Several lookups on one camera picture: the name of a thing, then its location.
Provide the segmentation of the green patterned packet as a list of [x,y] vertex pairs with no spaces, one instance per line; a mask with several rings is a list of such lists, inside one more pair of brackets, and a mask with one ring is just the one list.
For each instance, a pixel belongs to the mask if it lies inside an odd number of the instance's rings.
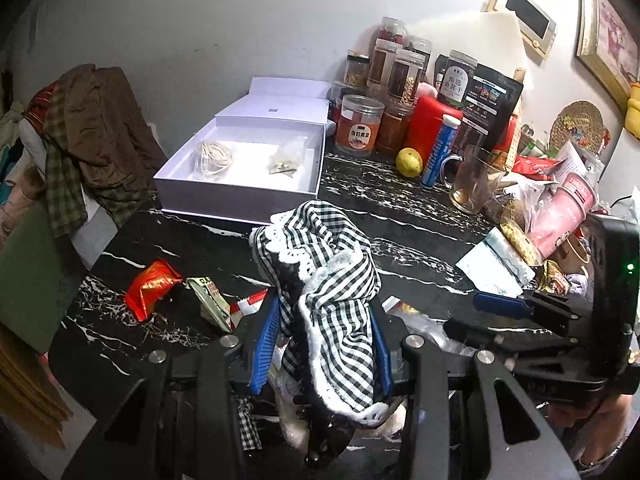
[[216,284],[207,276],[203,276],[202,278],[187,278],[186,286],[198,298],[201,304],[201,316],[224,333],[231,334],[234,327],[230,304],[221,295]]

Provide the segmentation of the red gold snack packet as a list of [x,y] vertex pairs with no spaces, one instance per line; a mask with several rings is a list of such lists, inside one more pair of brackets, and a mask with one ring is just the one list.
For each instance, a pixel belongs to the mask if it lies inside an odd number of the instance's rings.
[[165,260],[156,260],[139,273],[125,294],[125,304],[139,322],[145,322],[155,305],[171,289],[183,282],[183,277]]

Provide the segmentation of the red white sachet strip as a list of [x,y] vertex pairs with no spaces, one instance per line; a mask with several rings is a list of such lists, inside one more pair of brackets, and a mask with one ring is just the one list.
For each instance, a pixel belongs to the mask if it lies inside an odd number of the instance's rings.
[[257,312],[267,296],[268,289],[254,292],[250,296],[235,301],[230,304],[230,313],[232,315],[251,315]]

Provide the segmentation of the black white checkered cloth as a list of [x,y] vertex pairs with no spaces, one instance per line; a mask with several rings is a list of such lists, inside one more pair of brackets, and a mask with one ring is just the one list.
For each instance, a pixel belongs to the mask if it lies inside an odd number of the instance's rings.
[[383,427],[401,400],[376,390],[370,307],[381,280],[366,234],[340,208],[308,200],[252,229],[250,248],[280,300],[286,345],[270,382],[285,442],[321,454],[332,429]]

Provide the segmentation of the bag of cream rope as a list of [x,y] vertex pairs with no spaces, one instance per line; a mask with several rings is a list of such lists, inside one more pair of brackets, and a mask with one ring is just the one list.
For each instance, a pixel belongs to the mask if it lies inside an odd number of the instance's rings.
[[216,177],[231,166],[232,159],[230,148],[218,142],[201,142],[195,152],[194,171],[199,177]]

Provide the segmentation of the clear zip bag with snacks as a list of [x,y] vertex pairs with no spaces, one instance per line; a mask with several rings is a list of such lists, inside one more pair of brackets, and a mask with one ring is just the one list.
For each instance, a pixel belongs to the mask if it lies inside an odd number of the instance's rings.
[[278,148],[269,165],[270,174],[285,174],[293,177],[297,170],[303,166],[308,138],[296,136]]

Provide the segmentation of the white tissue packet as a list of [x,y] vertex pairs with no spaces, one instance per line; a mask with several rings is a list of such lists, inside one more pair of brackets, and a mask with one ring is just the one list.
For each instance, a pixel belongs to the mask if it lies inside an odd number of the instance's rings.
[[515,298],[534,280],[535,272],[511,246],[498,228],[493,228],[456,267],[480,292]]

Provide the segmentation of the pink plastic bag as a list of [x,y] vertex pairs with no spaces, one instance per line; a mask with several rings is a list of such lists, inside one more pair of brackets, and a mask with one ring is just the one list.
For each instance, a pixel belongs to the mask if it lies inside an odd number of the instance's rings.
[[597,194],[580,174],[570,172],[544,203],[527,234],[541,259],[547,259],[587,218]]

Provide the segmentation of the glass mug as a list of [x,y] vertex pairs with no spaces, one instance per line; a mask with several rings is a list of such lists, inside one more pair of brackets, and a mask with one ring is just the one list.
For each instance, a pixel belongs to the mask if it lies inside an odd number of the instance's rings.
[[505,174],[497,153],[472,145],[461,154],[448,155],[439,170],[451,203],[466,214],[480,212]]

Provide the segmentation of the yellow lemon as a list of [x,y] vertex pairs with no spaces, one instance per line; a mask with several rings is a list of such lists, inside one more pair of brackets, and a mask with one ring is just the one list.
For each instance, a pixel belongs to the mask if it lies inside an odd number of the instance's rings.
[[403,148],[396,156],[396,168],[406,178],[419,177],[423,169],[422,156],[414,148]]

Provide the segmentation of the blue effervescent tablet tube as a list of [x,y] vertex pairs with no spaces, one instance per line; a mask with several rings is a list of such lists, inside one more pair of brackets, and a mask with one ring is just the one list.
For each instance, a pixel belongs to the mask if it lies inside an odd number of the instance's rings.
[[450,152],[460,125],[461,120],[459,118],[449,114],[442,115],[442,124],[438,130],[434,148],[432,148],[431,154],[428,156],[420,179],[421,184],[426,188],[431,188],[435,185],[442,162]]

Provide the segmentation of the dark jar white label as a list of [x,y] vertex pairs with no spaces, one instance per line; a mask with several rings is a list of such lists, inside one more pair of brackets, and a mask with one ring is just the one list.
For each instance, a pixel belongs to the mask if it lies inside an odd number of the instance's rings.
[[451,50],[438,90],[439,102],[460,110],[476,68],[476,58],[458,50]]

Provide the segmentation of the green plaid cloth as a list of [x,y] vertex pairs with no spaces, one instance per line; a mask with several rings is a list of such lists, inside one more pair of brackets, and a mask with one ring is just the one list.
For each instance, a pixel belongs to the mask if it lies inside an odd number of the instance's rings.
[[88,219],[81,174],[68,150],[64,120],[64,88],[58,81],[53,89],[51,104],[43,123],[46,159],[46,205],[55,237],[68,235],[79,229]]

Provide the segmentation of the small framed chalkboard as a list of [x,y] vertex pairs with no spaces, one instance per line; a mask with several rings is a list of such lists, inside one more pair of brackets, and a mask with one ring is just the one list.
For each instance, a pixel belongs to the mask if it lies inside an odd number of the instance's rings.
[[540,58],[548,58],[556,36],[556,23],[532,0],[487,0],[484,12],[511,12],[518,19],[524,44]]

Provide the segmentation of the small jar pink lid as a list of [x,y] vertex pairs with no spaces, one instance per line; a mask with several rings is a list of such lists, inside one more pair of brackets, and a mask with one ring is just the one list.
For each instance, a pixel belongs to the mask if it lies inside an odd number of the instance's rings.
[[370,58],[366,54],[348,51],[343,76],[344,84],[351,87],[365,87],[368,81]]

